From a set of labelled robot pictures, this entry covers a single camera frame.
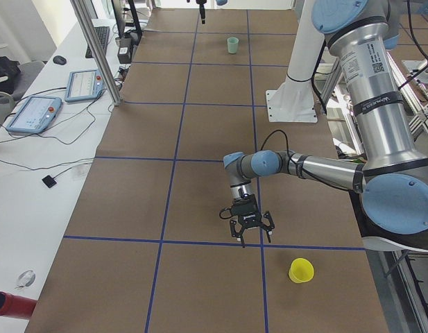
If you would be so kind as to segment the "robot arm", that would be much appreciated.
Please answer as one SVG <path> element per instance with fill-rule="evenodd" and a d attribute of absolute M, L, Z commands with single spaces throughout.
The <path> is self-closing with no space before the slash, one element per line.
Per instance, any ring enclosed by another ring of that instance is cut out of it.
<path fill-rule="evenodd" d="M 251 181 L 285 173 L 360 195 L 367 249 L 428 253 L 428 157 L 416 149 L 387 59 L 397 44 L 399 16 L 398 1 L 304 4 L 302 19 L 340 62 L 367 160 L 347 162 L 289 149 L 226 155 L 233 201 L 219 216 L 228 220 L 235 239 L 243 241 L 252 228 L 271 235 L 274 222 L 259 210 Z"/>

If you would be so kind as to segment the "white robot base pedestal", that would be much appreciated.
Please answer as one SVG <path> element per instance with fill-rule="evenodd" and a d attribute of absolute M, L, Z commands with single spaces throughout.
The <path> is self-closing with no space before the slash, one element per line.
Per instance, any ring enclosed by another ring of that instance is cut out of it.
<path fill-rule="evenodd" d="M 318 121 L 311 82 L 325 37 L 312 23 L 314 4 L 313 0 L 303 4 L 285 81 L 277 90 L 266 91 L 270 122 Z"/>

